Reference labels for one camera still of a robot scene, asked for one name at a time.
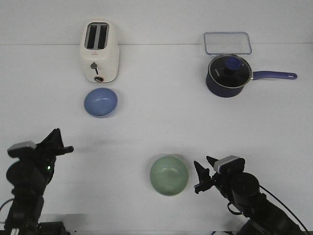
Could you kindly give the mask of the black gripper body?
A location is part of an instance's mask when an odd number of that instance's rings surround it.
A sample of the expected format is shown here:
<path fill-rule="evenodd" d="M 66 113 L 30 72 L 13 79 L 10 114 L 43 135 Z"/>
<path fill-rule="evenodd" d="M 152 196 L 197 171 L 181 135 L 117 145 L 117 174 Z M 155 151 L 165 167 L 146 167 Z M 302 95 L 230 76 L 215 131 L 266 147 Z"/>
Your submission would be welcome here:
<path fill-rule="evenodd" d="M 207 191 L 212 187 L 215 187 L 220 194 L 226 198 L 229 202 L 233 203 L 234 198 L 230 187 L 230 178 L 227 176 L 215 173 L 212 177 L 208 173 L 198 176 L 199 183 L 194 186 L 195 193 Z"/>
<path fill-rule="evenodd" d="M 34 164 L 43 176 L 53 176 L 56 157 L 73 151 L 73 146 L 39 143 L 34 150 Z"/>

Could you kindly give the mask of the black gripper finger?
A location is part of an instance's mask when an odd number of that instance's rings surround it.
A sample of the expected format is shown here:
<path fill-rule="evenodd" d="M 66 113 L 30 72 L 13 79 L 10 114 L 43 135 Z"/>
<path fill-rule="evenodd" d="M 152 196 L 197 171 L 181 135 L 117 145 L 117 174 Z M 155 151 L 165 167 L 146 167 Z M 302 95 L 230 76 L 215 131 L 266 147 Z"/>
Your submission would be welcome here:
<path fill-rule="evenodd" d="M 199 183 L 204 183 L 210 180 L 210 170 L 208 168 L 204 168 L 197 161 L 194 161 L 194 166 L 198 175 Z"/>
<path fill-rule="evenodd" d="M 214 169 L 217 168 L 217 165 L 216 165 L 216 162 L 218 161 L 217 159 L 210 157 L 210 156 L 206 156 L 206 159 Z"/>
<path fill-rule="evenodd" d="M 61 136 L 61 131 L 60 129 L 56 129 L 56 145 L 57 149 L 64 149 L 64 144 Z"/>
<path fill-rule="evenodd" d="M 59 129 L 55 128 L 48 136 L 40 142 L 42 146 L 57 147 L 59 144 Z"/>

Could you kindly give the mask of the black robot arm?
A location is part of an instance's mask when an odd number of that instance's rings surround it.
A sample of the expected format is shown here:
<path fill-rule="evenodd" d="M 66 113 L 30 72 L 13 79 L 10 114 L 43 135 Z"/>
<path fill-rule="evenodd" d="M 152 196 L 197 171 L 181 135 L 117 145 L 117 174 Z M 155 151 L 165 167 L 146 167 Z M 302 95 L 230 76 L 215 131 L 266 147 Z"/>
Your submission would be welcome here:
<path fill-rule="evenodd" d="M 239 235 L 307 235 L 308 229 L 297 216 L 290 219 L 279 207 L 267 199 L 269 191 L 261 193 L 258 179 L 244 171 L 245 160 L 237 156 L 223 159 L 206 157 L 215 174 L 194 161 L 199 183 L 194 186 L 195 193 L 215 187 L 233 205 L 233 215 L 243 215 L 248 221 L 237 232 Z"/>
<path fill-rule="evenodd" d="M 59 128 L 53 129 L 40 143 L 24 141 L 12 145 L 7 153 L 18 158 L 6 173 L 13 185 L 11 207 L 4 222 L 2 235 L 68 235 L 62 221 L 39 222 L 44 205 L 44 191 L 51 182 L 56 157 L 71 153 L 65 147 Z"/>

